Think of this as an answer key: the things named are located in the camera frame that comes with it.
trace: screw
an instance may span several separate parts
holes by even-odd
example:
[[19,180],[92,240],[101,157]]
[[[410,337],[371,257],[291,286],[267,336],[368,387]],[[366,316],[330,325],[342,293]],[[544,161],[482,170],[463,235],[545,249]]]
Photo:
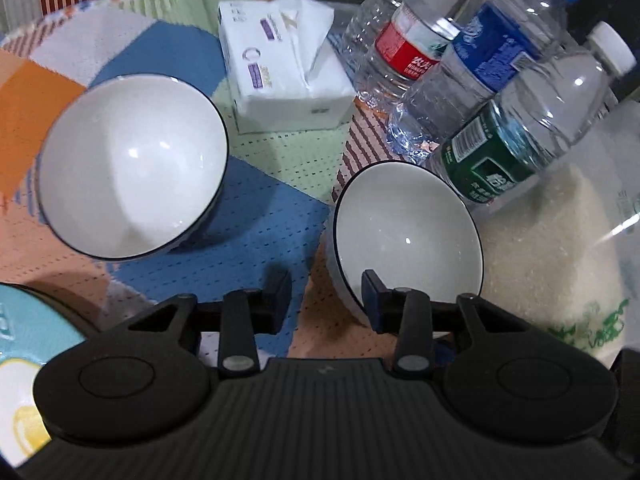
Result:
[[429,368],[429,360],[421,355],[405,355],[398,359],[398,366],[407,372],[421,372]]
[[254,360],[246,355],[231,355],[224,358],[222,365],[230,372],[244,372],[254,366]]

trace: tissue box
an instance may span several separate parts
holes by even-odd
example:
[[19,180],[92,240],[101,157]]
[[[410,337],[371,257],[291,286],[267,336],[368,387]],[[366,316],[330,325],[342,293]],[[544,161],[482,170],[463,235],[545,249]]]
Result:
[[220,2],[240,133],[329,129],[351,118],[355,91],[326,40],[333,20],[315,0]]

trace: blue patch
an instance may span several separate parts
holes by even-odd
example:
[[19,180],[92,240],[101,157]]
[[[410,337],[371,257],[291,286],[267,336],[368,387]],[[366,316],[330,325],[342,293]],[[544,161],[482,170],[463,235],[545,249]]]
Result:
[[[36,155],[36,168],[40,167],[40,154],[38,153]],[[40,209],[40,204],[38,204],[38,222],[40,222],[41,224],[46,224],[47,221],[44,218],[44,213],[42,212],[42,209]]]
[[33,216],[33,191],[31,191],[31,168],[27,170],[25,182],[27,183],[27,211]]
[[168,254],[120,264],[112,276],[155,301],[181,292],[213,301],[261,287],[271,268],[288,269],[293,290],[282,330],[256,338],[258,348],[285,356],[327,215],[326,204],[230,156],[222,195],[199,232]]
[[213,95],[226,76],[220,41],[197,27],[157,22],[102,67],[90,87],[140,73],[172,76]]

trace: white bowl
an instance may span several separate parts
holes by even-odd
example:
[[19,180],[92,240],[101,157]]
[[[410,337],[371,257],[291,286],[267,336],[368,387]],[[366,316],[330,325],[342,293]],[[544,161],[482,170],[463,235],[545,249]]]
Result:
[[215,202],[228,138],[199,90],[161,75],[121,76],[82,94],[51,127],[40,208],[74,250],[101,260],[171,247]]
[[326,245],[336,291],[366,325],[366,269],[388,288],[415,288],[433,301],[453,303],[463,292],[480,293],[482,247],[468,210],[437,176],[407,162],[373,164],[348,182]]

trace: light blue plate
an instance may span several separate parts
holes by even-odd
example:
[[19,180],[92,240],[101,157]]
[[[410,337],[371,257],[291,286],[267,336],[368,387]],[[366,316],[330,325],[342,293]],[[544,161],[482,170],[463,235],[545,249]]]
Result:
[[0,363],[19,358],[43,365],[84,339],[44,301],[0,284]]

